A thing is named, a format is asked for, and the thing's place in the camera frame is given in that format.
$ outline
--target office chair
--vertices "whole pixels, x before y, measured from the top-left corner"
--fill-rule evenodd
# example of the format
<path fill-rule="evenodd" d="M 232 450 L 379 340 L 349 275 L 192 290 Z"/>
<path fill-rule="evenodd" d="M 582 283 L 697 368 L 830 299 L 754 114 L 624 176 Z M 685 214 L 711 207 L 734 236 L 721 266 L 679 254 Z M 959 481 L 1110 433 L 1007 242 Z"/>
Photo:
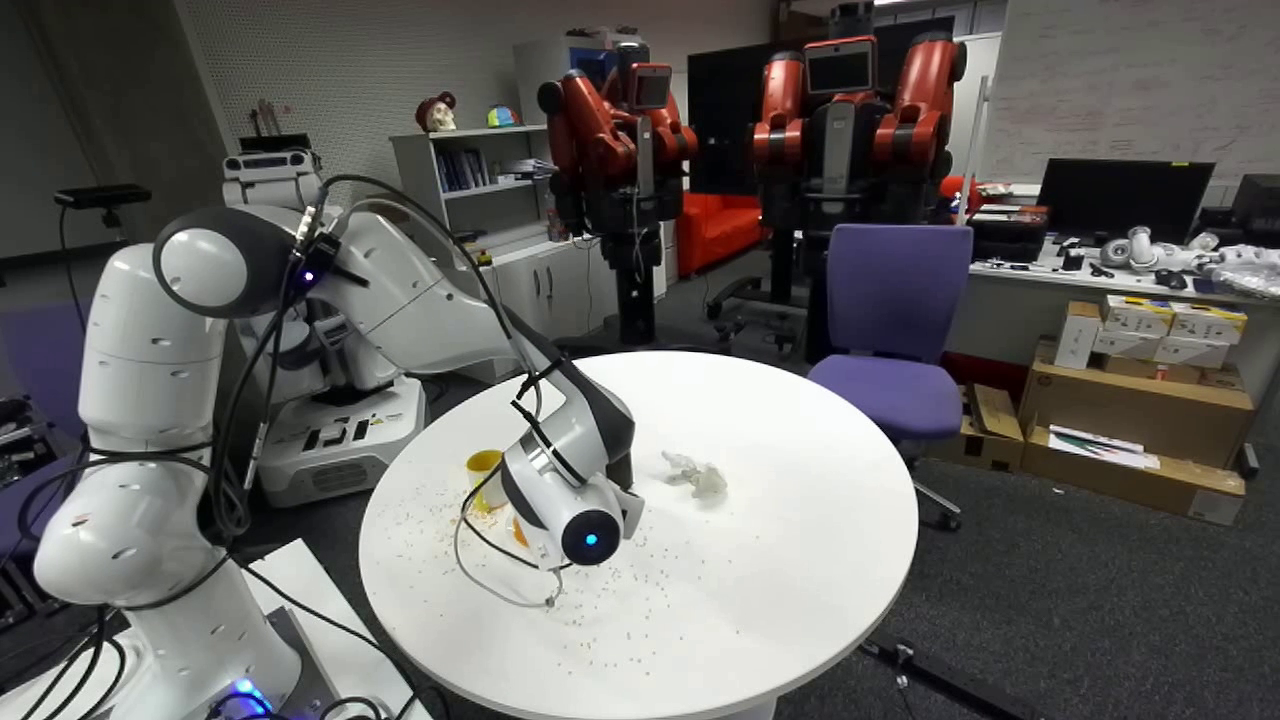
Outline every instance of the office chair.
<path fill-rule="evenodd" d="M 941 527 L 950 531 L 959 527 L 959 506 L 929 493 L 929 446 L 959 436 L 959 386 L 938 358 L 950 344 L 967 261 L 967 227 L 839 225 L 830 242 L 830 344 L 836 353 L 807 370 L 807 378 L 880 424 L 907 454 L 922 498 L 941 506 Z M 895 637 L 866 643 L 866 651 L 984 716 L 1037 716 L 1024 700 L 922 656 Z"/>

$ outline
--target cabinet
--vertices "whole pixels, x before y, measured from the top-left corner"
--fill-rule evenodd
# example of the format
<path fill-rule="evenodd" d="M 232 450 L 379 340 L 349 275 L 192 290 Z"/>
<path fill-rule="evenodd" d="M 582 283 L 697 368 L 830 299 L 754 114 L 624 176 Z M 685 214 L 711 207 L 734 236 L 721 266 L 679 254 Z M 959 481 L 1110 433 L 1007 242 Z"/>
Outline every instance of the cabinet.
<path fill-rule="evenodd" d="M 489 254 L 494 290 L 545 334 L 590 334 L 616 306 L 595 236 L 499 231 L 476 240 L 472 251 Z"/>
<path fill-rule="evenodd" d="M 392 136 L 401 189 L 453 231 L 494 236 L 545 221 L 550 122 Z"/>

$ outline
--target white shelf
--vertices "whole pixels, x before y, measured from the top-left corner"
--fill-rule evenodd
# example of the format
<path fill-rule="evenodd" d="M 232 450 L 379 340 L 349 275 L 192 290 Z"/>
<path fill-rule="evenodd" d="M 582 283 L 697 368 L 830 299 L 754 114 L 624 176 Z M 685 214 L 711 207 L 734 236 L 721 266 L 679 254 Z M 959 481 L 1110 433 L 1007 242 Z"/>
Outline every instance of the white shelf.
<path fill-rule="evenodd" d="M 550 122 L 514 122 L 514 127 L 453 127 L 453 133 L 427 133 L 427 139 L 445 145 L 445 139 L 531 136 L 531 133 L 550 133 Z"/>
<path fill-rule="evenodd" d="M 445 191 L 445 202 L 472 198 L 472 194 L 496 194 L 496 191 L 521 191 L 521 189 L 531 189 L 531 181 Z"/>

